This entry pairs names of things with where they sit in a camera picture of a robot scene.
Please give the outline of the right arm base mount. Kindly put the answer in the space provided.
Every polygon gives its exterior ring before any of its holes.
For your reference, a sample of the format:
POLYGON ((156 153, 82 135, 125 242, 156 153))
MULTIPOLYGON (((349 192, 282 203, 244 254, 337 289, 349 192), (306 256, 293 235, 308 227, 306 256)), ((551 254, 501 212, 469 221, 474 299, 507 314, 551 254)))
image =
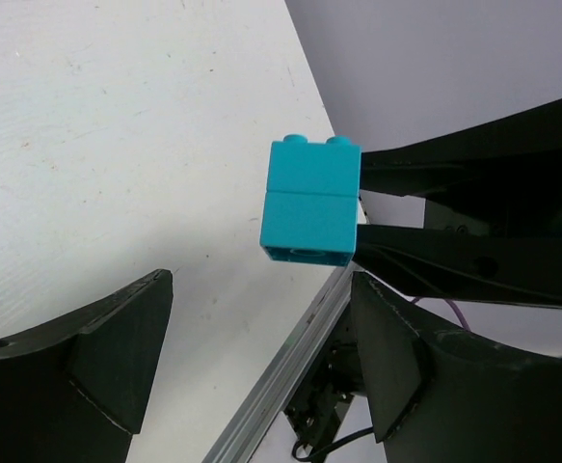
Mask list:
POLYGON ((345 308, 283 412, 296 434, 296 462, 323 462, 330 453, 373 432, 369 426, 338 438, 349 407, 365 396, 351 309, 345 308))

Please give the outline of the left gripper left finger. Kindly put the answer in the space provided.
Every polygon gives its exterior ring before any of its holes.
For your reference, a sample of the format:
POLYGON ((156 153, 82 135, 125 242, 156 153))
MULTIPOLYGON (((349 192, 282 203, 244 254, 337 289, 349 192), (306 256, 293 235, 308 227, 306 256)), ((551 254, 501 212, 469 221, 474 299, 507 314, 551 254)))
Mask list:
POLYGON ((147 410, 173 304, 155 270, 0 339, 0 462, 123 462, 147 410))

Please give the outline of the cyan lego brick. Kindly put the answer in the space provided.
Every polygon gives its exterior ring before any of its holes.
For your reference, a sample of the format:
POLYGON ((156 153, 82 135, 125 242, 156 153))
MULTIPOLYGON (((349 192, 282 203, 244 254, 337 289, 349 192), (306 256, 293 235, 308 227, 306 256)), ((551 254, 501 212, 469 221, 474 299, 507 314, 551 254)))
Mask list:
POLYGON ((356 251, 361 147, 290 134, 272 143, 259 244, 275 261, 347 266, 356 251))

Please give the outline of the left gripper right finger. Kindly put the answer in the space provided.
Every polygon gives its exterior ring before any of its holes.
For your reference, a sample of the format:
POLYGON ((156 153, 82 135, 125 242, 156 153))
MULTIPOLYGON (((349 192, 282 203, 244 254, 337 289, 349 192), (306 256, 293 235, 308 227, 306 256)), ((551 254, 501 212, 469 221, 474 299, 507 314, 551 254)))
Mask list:
POLYGON ((350 309, 388 461, 562 462, 562 357, 476 335, 363 272, 350 309))

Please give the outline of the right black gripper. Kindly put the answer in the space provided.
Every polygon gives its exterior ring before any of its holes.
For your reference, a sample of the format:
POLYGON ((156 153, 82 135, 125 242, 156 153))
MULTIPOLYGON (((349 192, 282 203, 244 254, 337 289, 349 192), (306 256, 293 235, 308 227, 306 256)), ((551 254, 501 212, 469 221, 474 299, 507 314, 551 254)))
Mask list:
MULTIPOLYGON (((525 166, 562 170, 562 98, 365 152, 360 188, 425 197, 525 166)), ((353 260, 409 296, 562 309, 562 186, 517 192, 471 214, 428 201, 423 228, 360 225, 353 260)))

